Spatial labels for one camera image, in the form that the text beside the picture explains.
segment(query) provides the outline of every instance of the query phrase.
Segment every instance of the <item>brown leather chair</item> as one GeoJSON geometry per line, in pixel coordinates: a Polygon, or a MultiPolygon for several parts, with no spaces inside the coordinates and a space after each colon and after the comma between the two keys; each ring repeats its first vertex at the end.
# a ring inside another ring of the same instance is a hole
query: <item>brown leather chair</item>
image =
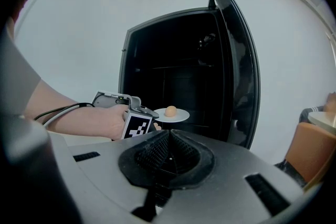
{"type": "Polygon", "coordinates": [[[323,180],[336,149],[336,135],[310,123],[299,123],[285,159],[305,179],[305,189],[323,180]]]}

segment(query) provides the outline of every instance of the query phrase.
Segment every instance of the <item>plate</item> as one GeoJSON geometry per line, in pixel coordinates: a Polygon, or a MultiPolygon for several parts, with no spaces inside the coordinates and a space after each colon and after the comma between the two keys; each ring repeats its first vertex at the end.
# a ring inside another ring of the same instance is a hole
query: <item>plate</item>
{"type": "Polygon", "coordinates": [[[154,110],[154,112],[156,112],[157,114],[159,114],[159,118],[155,119],[156,121],[160,121],[160,122],[181,122],[181,121],[185,121],[190,117],[189,112],[183,110],[183,109],[177,109],[177,113],[176,116],[174,117],[167,117],[164,115],[164,112],[166,111],[166,109],[157,109],[154,110]]]}

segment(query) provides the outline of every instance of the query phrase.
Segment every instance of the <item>white cable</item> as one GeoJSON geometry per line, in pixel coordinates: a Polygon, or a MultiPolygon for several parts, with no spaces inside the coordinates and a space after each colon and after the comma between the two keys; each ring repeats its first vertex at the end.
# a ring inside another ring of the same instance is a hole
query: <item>white cable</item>
{"type": "Polygon", "coordinates": [[[80,107],[80,104],[72,106],[71,108],[65,109],[62,112],[59,112],[55,116],[53,116],[51,119],[49,119],[45,124],[43,124],[44,127],[47,127],[51,122],[58,119],[59,117],[63,116],[64,114],[70,112],[71,110],[77,109],[80,107]]]}

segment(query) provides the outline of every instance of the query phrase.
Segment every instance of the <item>round table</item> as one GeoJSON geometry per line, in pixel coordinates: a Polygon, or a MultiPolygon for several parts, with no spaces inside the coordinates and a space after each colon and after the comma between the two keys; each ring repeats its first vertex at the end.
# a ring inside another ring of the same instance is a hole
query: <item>round table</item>
{"type": "Polygon", "coordinates": [[[310,112],[308,120],[326,131],[336,134],[336,113],[310,112]]]}

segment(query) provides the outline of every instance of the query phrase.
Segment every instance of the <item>white wall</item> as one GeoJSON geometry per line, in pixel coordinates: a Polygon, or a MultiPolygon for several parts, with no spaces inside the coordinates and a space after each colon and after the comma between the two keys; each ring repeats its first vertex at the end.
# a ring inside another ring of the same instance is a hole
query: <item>white wall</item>
{"type": "Polygon", "coordinates": [[[118,91],[121,49],[138,21],[139,0],[29,0],[16,44],[59,92],[81,102],[118,91]]]}
{"type": "MultiPolygon", "coordinates": [[[[152,0],[146,19],[208,0],[152,0]]],[[[324,105],[336,90],[336,69],[325,28],[299,0],[236,0],[257,48],[261,74],[259,121],[251,151],[284,158],[302,109],[324,105]]]]}
{"type": "MultiPolygon", "coordinates": [[[[283,159],[302,109],[336,90],[325,29],[299,0],[236,0],[250,26],[261,73],[261,105],[251,150],[283,159]]],[[[117,91],[127,29],[208,0],[30,0],[16,42],[52,87],[78,101],[117,91]]]]}

